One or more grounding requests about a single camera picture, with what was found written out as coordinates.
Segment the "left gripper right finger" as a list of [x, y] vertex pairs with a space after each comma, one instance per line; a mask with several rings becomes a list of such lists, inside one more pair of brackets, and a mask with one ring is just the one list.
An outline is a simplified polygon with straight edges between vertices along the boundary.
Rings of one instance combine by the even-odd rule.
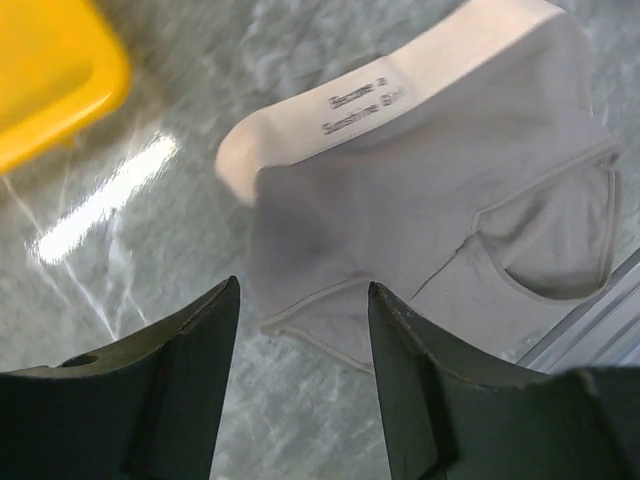
[[395, 479], [635, 479], [639, 371], [538, 373], [487, 354], [371, 283], [368, 319]]

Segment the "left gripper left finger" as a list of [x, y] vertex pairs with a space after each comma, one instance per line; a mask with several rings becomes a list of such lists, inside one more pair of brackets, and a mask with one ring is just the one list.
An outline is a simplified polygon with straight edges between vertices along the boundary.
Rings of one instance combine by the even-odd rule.
[[206, 479], [239, 320], [230, 277], [55, 366], [1, 376], [5, 479]]

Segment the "grey underwear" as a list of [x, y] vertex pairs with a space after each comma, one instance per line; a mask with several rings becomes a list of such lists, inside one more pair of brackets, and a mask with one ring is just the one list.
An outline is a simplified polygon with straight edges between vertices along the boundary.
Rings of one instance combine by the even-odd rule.
[[396, 51], [260, 109], [219, 177], [254, 221], [263, 333], [365, 371], [371, 282], [493, 355], [607, 283], [618, 148], [590, 48], [545, 1], [469, 1]]

